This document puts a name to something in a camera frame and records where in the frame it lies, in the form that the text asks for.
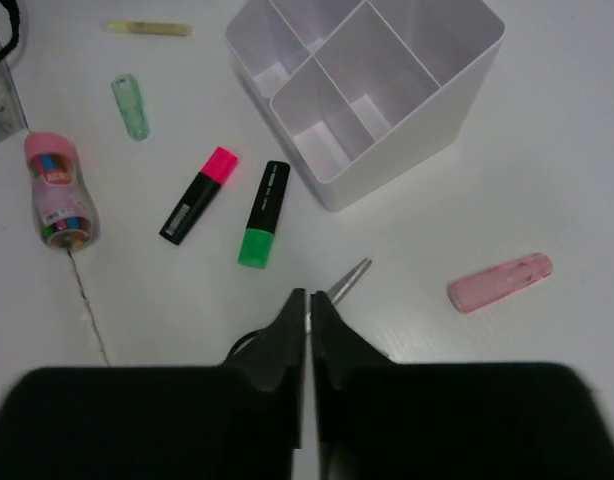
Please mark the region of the yellow pen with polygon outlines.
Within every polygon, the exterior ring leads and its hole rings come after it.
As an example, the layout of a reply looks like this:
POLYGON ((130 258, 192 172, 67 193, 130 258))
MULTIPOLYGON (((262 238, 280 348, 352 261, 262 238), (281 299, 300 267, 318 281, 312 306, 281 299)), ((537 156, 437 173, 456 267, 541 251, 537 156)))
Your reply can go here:
POLYGON ((115 33, 135 35, 186 37, 192 33, 189 25, 178 23, 118 21, 109 22, 106 27, 115 33))

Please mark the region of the black handled scissors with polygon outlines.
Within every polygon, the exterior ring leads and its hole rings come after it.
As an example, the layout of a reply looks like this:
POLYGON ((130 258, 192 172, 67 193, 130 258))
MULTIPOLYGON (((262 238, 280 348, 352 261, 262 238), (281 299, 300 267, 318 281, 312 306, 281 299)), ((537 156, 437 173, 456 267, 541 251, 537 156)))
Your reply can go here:
MULTIPOLYGON (((369 270, 372 263, 372 259, 366 257, 328 290, 327 295, 333 306, 337 306, 348 295, 363 275, 369 270)), ((255 339, 262 331, 263 329, 256 329, 241 336, 228 350, 225 359, 231 358, 242 350, 247 343, 255 339)))

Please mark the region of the pink correction tape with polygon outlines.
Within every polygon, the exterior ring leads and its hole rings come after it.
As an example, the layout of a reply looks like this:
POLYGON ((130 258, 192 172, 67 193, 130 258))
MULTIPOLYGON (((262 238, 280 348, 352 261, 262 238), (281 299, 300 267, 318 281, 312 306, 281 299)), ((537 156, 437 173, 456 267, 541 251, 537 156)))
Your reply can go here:
POLYGON ((447 294, 454 308, 468 314, 497 302, 550 276, 552 260, 532 253, 453 281, 447 294))

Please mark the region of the green cap black highlighter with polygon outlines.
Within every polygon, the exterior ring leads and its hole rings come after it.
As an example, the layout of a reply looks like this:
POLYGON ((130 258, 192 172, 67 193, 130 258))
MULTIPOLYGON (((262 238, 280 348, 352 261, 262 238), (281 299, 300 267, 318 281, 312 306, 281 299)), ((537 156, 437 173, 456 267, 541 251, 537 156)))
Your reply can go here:
POLYGON ((238 254, 240 265, 265 269, 276 229, 291 167, 282 161, 269 161, 261 177, 238 254))

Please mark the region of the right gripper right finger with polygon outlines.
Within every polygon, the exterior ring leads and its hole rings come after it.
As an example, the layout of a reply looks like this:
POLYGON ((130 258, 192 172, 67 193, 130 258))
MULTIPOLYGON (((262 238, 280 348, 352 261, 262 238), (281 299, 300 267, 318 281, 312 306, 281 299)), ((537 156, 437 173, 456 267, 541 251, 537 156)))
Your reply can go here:
POLYGON ((614 479, 590 389, 556 363, 389 360, 311 299, 321 442, 359 479, 614 479))

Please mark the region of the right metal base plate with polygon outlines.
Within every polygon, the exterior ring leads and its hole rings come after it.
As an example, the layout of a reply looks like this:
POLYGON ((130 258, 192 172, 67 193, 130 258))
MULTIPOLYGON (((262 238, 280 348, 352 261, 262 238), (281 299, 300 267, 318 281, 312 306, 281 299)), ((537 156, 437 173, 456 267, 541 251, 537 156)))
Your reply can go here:
MULTIPOLYGON (((18 42, 0 62, 0 143, 27 128, 27 120, 12 70, 20 63, 26 52, 29 21, 24 1, 16 1, 15 10, 18 11, 20 20, 18 42)), ((15 37, 10 11, 11 8, 7 9, 0 2, 0 50, 15 37)))

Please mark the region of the pink cap black highlighter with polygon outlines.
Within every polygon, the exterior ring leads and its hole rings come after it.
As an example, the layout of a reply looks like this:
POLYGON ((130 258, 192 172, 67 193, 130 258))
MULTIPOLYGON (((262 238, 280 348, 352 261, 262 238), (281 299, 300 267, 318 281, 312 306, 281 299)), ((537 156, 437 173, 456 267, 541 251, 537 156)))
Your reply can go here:
POLYGON ((173 245, 180 245, 229 179, 238 162, 238 157, 232 152, 217 147, 176 204, 159 235, 173 245))

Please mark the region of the white compartment organizer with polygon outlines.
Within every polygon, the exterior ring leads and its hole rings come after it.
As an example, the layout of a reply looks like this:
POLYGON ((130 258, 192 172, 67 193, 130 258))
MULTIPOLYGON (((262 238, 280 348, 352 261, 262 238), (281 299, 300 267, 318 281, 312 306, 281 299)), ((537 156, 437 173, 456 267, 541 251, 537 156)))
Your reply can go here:
POLYGON ((243 80, 268 102, 357 1, 248 1, 226 29, 243 80))
POLYGON ((364 1, 272 97, 304 178, 339 211, 450 146, 505 34, 482 1, 364 1))

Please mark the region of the left white compartment organizer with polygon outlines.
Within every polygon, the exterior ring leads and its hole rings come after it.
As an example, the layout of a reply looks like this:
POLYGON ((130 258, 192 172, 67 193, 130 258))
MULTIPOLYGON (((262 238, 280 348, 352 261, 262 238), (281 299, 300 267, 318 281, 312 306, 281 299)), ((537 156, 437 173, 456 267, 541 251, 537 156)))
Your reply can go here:
POLYGON ((268 102, 357 1, 248 1, 226 29, 243 80, 268 102))

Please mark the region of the right white compartment organizer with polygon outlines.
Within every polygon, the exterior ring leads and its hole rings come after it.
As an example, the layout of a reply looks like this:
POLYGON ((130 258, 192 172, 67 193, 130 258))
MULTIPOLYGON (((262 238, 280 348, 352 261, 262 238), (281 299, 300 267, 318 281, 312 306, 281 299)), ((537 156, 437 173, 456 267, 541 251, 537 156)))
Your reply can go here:
POLYGON ((450 146, 505 34, 482 1, 364 1, 272 97, 304 178, 339 211, 450 146))

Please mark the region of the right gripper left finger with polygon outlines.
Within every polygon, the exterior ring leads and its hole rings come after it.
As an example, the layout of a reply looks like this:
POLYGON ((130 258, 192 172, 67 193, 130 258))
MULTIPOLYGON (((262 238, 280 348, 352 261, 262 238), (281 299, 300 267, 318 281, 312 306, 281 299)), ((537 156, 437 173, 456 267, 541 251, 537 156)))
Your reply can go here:
POLYGON ((287 479, 306 295, 213 366, 39 368, 0 407, 0 479, 287 479))

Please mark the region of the pink lid clip jar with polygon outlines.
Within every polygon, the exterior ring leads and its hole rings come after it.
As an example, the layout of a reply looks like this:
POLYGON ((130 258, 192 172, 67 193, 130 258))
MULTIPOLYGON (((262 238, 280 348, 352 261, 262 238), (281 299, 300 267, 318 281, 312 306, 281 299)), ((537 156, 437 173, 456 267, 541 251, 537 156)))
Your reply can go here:
POLYGON ((87 247, 97 237, 98 215, 73 143, 57 133, 31 132, 24 153, 41 241, 56 250, 87 247))

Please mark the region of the green correction tape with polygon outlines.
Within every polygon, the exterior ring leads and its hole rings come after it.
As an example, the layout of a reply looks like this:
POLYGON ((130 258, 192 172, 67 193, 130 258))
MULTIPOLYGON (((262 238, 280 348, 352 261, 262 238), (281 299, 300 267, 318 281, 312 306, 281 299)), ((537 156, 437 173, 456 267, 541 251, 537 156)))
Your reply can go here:
POLYGON ((134 141, 145 140, 150 127, 136 78, 131 74, 120 75, 112 81, 111 88, 128 135, 134 141))

